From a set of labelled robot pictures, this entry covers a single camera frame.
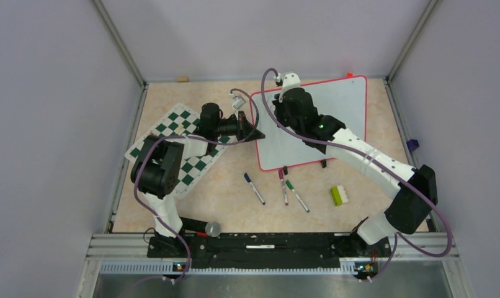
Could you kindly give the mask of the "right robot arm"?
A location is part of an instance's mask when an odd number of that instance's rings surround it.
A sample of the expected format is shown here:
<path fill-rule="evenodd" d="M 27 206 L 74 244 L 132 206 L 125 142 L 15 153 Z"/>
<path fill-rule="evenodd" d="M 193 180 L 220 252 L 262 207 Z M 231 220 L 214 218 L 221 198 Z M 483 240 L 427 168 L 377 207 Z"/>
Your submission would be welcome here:
<path fill-rule="evenodd" d="M 356 136 L 345 123 L 320 114 L 310 93 L 301 87 L 275 95 L 278 123 L 291 128 L 303 142 L 354 167 L 377 184 L 392 200 L 376 215 L 362 221 L 351 238 L 352 251 L 367 256 L 376 243 L 397 232 L 412 235 L 437 204 L 435 172 L 427 165 L 415 168 L 377 150 Z"/>

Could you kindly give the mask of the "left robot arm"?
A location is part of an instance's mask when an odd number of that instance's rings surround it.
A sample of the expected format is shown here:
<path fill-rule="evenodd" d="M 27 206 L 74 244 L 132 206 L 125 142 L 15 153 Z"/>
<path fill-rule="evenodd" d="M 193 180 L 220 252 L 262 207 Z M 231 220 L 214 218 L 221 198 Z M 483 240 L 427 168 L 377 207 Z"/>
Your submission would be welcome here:
<path fill-rule="evenodd" d="M 181 163 L 186 158 L 206 156 L 221 143 L 221 137 L 235 137 L 238 143 L 265 138 L 243 111 L 224 118 L 218 104 L 202 106 L 199 122 L 190 135 L 182 137 L 148 136 L 131 171 L 133 194 L 155 221 L 154 239 L 170 256 L 183 254 L 186 240 L 181 234 L 183 221 L 176 210 Z"/>

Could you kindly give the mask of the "black microphone silver head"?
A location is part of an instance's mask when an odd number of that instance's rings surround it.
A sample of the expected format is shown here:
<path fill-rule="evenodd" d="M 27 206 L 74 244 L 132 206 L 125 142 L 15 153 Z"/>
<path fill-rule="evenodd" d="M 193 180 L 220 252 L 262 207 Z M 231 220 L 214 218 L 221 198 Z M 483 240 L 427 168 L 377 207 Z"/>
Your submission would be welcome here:
<path fill-rule="evenodd" d="M 218 237 L 221 234 L 221 225 L 218 222 L 205 222 L 187 217 L 181 217 L 181 221 L 184 230 L 205 233 L 209 237 Z"/>

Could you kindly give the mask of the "pink-framed whiteboard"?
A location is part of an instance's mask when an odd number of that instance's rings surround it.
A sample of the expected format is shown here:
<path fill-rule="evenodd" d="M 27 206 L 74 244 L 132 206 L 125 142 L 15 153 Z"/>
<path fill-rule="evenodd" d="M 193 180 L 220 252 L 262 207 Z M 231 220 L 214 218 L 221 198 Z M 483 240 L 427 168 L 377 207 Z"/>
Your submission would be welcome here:
<path fill-rule="evenodd" d="M 311 94 L 319 114 L 335 117 L 345 123 L 354 135 L 366 140 L 367 85 L 365 76 L 352 76 L 302 83 L 301 87 Z M 330 158 L 278 128 L 263 105 L 260 91 L 254 92 L 252 99 L 259 112 L 257 129 L 266 136 L 256 141 L 261 170 L 279 170 L 285 166 L 304 165 Z"/>

